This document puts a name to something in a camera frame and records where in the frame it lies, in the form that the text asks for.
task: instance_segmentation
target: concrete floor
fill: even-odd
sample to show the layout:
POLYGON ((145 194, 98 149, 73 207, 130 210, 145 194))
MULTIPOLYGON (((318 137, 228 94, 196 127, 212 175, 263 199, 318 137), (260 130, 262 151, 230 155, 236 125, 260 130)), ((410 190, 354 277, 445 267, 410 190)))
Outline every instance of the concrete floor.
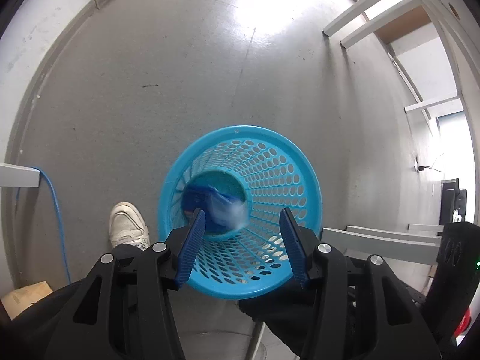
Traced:
MULTIPOLYGON (((361 17, 322 35, 351 4, 111 0, 90 17, 45 79, 20 155, 57 189, 72 278, 109 250, 117 202, 139 207, 155 241, 170 166, 227 125, 271 128, 304 151, 320 181, 324 227, 437 223, 432 185, 441 176, 417 174, 413 159, 430 164, 439 153, 422 114, 404 113, 415 101, 383 46, 370 35, 340 47, 361 17)), ((23 283, 66 284, 46 185, 22 191, 14 237, 23 283)), ((172 298, 180 333, 253 326, 232 302, 191 289, 172 298)))

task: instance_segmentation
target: laundry basket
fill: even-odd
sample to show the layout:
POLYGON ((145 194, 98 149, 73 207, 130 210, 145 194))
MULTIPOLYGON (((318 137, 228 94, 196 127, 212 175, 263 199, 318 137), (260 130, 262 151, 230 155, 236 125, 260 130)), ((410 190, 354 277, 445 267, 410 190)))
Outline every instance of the laundry basket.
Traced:
POLYGON ((228 184, 213 185, 220 192, 241 191, 249 221, 224 234, 206 229, 188 284, 207 295, 247 299, 285 283, 292 270, 278 228, 280 211, 289 207, 300 226, 317 234, 322 220, 320 187, 305 155, 287 138, 262 127, 232 126, 204 135, 166 176, 158 207, 160 240, 186 225, 182 191, 203 177, 228 184))

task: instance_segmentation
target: metal screw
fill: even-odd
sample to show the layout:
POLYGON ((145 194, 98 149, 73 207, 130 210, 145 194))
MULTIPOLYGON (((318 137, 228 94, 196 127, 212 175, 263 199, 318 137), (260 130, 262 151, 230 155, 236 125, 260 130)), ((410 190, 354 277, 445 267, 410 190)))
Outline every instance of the metal screw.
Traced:
POLYGON ((380 256, 375 255, 375 256, 371 256, 371 257, 370 257, 370 261, 371 261, 373 264, 375 264, 376 266, 379 266, 379 265, 381 265, 381 264, 383 263, 383 258, 380 257, 380 256))
POLYGON ((318 251, 322 253, 330 253, 332 251, 332 247, 328 244, 320 244, 318 245, 318 251))
POLYGON ((157 242, 152 247, 153 251, 156 251, 156 252, 164 251, 166 248, 167 248, 167 246, 163 242, 157 242))
POLYGON ((104 254, 100 261, 102 261, 103 264, 110 264, 113 261, 113 254, 104 254))

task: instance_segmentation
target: shoe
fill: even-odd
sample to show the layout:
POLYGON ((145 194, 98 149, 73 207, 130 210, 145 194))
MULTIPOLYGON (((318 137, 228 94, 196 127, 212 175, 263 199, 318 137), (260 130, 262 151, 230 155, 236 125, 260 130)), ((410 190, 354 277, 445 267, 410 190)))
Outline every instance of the shoe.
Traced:
POLYGON ((131 203, 116 204, 110 213, 109 225, 112 248, 121 244, 145 250, 150 246, 148 228, 138 209, 131 203))

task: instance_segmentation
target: wall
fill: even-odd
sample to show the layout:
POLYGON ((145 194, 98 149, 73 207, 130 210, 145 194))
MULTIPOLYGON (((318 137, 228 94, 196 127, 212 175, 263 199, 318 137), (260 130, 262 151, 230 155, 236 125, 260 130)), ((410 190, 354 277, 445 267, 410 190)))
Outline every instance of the wall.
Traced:
POLYGON ((468 222, 475 216, 475 161, 469 125, 464 112, 442 116, 438 119, 442 139, 443 156, 435 164, 443 163, 445 179, 459 178, 460 188, 465 188, 466 217, 468 222))
MULTIPOLYGON (((400 63, 414 82, 423 100, 457 96, 457 86, 442 41, 432 23, 391 43, 400 63)), ((463 110, 456 101, 429 108, 432 117, 463 110)))
MULTIPOLYGON (((25 0, 0 39, 0 162, 4 162, 15 117, 38 66, 57 37, 90 1, 25 0)), ((13 284, 1 228, 0 278, 2 296, 13 284)))

